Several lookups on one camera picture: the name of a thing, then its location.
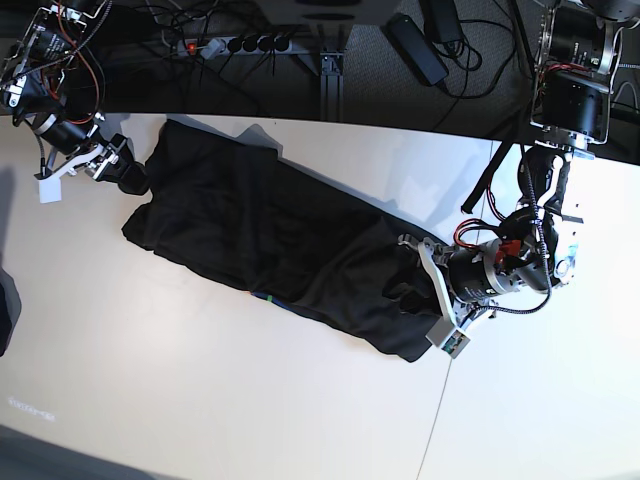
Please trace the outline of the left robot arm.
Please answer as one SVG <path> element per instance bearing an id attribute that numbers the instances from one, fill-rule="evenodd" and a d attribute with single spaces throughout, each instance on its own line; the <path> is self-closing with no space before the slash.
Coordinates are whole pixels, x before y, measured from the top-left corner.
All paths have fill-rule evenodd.
<path id="1" fill-rule="evenodd" d="M 520 150 L 514 211 L 465 218 L 451 244 L 398 240 L 426 284 L 431 342 L 463 339 L 472 322 L 499 311 L 499 296 L 526 287 L 549 298 L 573 279 L 581 218 L 570 204 L 570 170 L 608 139 L 623 33 L 638 24 L 635 1 L 557 2 L 545 11 L 532 96 L 518 120 L 540 134 Z"/>

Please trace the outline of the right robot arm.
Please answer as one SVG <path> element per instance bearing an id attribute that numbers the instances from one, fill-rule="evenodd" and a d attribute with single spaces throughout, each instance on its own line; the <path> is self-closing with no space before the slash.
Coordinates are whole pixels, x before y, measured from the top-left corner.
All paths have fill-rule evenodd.
<path id="1" fill-rule="evenodd" d="M 101 133 L 106 77 L 90 43 L 112 7 L 110 1 L 49 1 L 2 61 L 1 105 L 38 144 L 35 179 L 43 204 L 61 200 L 63 176 L 80 171 L 128 195 L 149 189 L 128 138 Z"/>

